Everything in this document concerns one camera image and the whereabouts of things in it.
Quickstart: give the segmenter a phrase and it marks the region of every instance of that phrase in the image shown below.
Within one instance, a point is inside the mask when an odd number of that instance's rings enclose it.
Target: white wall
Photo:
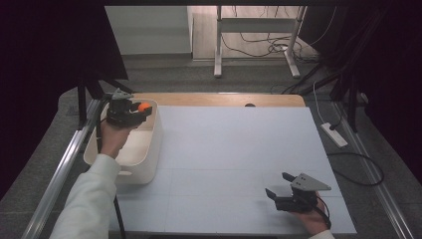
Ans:
[[[190,7],[106,6],[105,10],[122,55],[192,52]]]

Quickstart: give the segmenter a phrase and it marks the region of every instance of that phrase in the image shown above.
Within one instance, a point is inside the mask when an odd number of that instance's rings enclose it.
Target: white sleeve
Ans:
[[[313,237],[310,237],[310,239],[334,239],[334,237],[332,236],[331,231],[325,230]]]
[[[75,182],[50,238],[107,238],[120,166],[99,154]]]

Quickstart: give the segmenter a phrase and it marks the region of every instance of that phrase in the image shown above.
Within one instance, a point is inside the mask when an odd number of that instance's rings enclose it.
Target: gray floor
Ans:
[[[125,57],[124,61],[129,74],[129,81],[124,81],[124,83],[138,92],[269,94],[272,86],[276,86],[273,88],[273,93],[279,93],[286,86],[297,81],[292,79],[284,61],[225,61],[223,77],[218,80],[213,77],[213,62],[196,62],[175,58],[142,59],[141,57]],[[313,65],[300,65],[300,71],[306,73],[312,67]],[[316,74],[315,79],[326,74],[326,70],[322,69]],[[312,83],[313,79],[310,79],[307,85],[310,86]],[[107,84],[103,84],[103,86],[108,91],[113,90],[113,87]],[[330,88],[331,86],[326,86],[316,91],[317,102],[323,119],[337,122],[338,113],[327,96]],[[305,96],[305,100],[307,106],[312,110],[316,125],[320,125],[314,95]],[[59,111],[51,127],[19,178],[0,202],[0,238],[21,237],[77,128],[77,105],[75,89],[61,96]],[[414,236],[421,238],[422,186],[371,124],[370,119],[364,113],[364,107],[358,108],[356,119],[358,135],[364,142],[369,155],[380,163],[385,171],[385,185],[405,215]],[[346,136],[343,128],[339,127],[338,130],[343,136]],[[319,133],[326,152],[352,150],[352,148],[338,149],[322,131]],[[367,178],[357,158],[333,157],[330,162],[333,168],[350,173],[350,176],[362,180]],[[63,208],[70,187],[86,167],[79,155],[41,238],[48,238],[54,222]],[[337,235],[337,238],[398,238],[373,188],[354,185],[341,177],[338,177],[337,180],[357,230],[357,235]]]

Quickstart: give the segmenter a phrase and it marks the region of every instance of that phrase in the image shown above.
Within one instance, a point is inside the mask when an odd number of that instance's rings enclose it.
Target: power strip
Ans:
[[[331,130],[329,127],[331,124],[329,122],[326,122],[324,124],[321,124],[320,127],[328,134],[328,136],[337,144],[338,147],[344,147],[347,145],[347,141],[344,140],[344,138],[337,132],[337,130]]]

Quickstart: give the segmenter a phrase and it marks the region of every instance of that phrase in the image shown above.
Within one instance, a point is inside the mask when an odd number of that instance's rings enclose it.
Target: white plastic bin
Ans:
[[[163,131],[157,102],[152,100],[133,102],[149,103],[152,106],[152,114],[138,128],[130,132],[126,144],[115,159],[121,166],[116,183],[145,184],[155,175]],[[107,108],[108,105],[103,110],[102,119],[106,117]],[[84,161],[92,165],[97,154],[97,134],[94,128],[84,153]]]

